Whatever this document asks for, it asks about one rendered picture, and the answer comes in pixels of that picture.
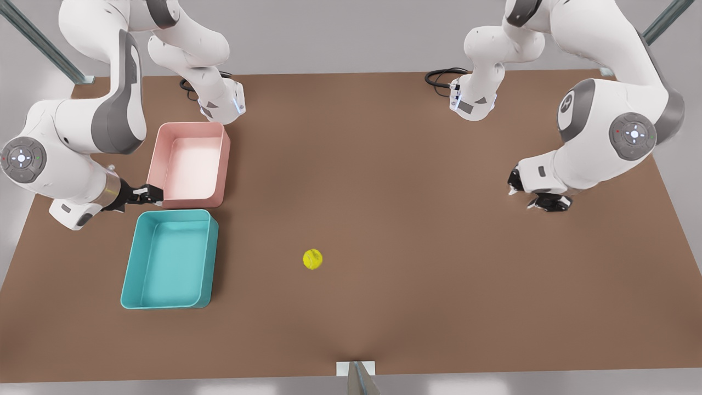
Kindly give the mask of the silver frame post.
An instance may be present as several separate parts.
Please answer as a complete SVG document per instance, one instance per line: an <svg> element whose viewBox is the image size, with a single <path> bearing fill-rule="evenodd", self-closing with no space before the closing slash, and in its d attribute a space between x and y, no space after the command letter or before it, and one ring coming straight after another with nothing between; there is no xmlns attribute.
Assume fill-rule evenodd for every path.
<svg viewBox="0 0 702 395"><path fill-rule="evenodd" d="M336 362L336 376L346 376L347 395L381 395L373 378L376 362Z"/></svg>
<svg viewBox="0 0 702 395"><path fill-rule="evenodd" d="M702 0L616 0L654 59L673 75L702 65Z"/></svg>
<svg viewBox="0 0 702 395"><path fill-rule="evenodd" d="M74 84L94 83L95 77L83 74L10 0L0 0L2 15Z"/></svg>

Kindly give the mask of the pink rectangular tray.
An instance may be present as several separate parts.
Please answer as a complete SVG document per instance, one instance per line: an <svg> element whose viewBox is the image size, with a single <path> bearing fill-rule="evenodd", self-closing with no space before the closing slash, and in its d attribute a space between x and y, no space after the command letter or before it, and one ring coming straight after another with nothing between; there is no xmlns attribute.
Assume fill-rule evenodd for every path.
<svg viewBox="0 0 702 395"><path fill-rule="evenodd" d="M165 209L209 209L222 204L230 137L219 122L161 125L147 184L163 190Z"/></svg>

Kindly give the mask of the teal rectangular tray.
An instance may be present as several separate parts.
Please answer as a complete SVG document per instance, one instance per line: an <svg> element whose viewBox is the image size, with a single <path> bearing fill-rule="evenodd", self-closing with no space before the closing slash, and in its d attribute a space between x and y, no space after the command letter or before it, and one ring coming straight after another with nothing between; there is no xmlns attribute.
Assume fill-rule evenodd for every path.
<svg viewBox="0 0 702 395"><path fill-rule="evenodd" d="M218 233L218 222L204 209L141 213L121 290L122 307L206 307L212 295Z"/></svg>

